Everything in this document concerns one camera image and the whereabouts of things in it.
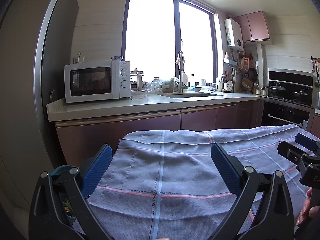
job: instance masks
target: checkered cloth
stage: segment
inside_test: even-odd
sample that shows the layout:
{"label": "checkered cloth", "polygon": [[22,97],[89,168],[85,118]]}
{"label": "checkered cloth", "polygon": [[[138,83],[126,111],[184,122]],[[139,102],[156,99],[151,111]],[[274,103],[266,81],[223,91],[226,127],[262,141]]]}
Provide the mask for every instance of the checkered cloth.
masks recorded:
{"label": "checkered cloth", "polygon": [[[309,153],[295,143],[297,133],[315,139],[291,124],[249,130],[134,132],[120,141],[88,202],[118,240],[208,239],[236,199],[210,156],[211,145],[219,142],[243,166],[269,174],[283,171],[297,218],[308,188],[299,183],[295,166],[277,153],[284,140]],[[241,231],[249,228],[261,196],[256,195]],[[82,232],[77,221],[73,226]]]}

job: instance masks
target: oven door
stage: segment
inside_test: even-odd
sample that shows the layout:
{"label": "oven door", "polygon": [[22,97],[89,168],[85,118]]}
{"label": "oven door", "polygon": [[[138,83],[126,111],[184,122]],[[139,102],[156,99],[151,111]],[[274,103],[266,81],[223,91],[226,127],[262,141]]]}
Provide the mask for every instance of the oven door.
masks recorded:
{"label": "oven door", "polygon": [[282,106],[276,103],[265,102],[262,116],[262,126],[279,126],[295,124],[306,129],[309,119],[309,112]]}
{"label": "oven door", "polygon": [[119,98],[119,62],[90,62],[65,66],[66,102]]}

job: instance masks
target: window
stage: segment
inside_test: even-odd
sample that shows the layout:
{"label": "window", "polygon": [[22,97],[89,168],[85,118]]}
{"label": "window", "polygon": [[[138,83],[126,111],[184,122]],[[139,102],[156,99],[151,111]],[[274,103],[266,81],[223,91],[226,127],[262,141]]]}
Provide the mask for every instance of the window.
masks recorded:
{"label": "window", "polygon": [[125,17],[122,54],[146,81],[179,77],[175,61],[182,50],[190,85],[215,82],[213,14],[182,0],[127,0]]}

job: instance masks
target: white microwave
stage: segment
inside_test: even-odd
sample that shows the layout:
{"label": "white microwave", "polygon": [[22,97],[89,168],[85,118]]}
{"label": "white microwave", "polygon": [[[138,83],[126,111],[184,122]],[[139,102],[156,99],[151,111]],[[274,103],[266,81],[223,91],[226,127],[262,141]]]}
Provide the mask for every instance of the white microwave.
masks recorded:
{"label": "white microwave", "polygon": [[100,61],[64,66],[66,103],[128,98],[130,61]]}

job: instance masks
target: microwave control knob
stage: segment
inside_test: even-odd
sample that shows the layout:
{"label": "microwave control knob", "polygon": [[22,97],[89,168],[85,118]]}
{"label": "microwave control knob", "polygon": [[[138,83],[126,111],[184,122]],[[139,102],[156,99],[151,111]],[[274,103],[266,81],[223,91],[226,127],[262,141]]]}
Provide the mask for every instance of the microwave control knob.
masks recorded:
{"label": "microwave control knob", "polygon": [[122,76],[125,77],[128,74],[128,70],[127,69],[122,69],[120,73],[121,73]]}
{"label": "microwave control knob", "polygon": [[126,88],[126,87],[128,86],[127,80],[123,80],[123,81],[121,82],[121,86],[122,86],[123,88]]}

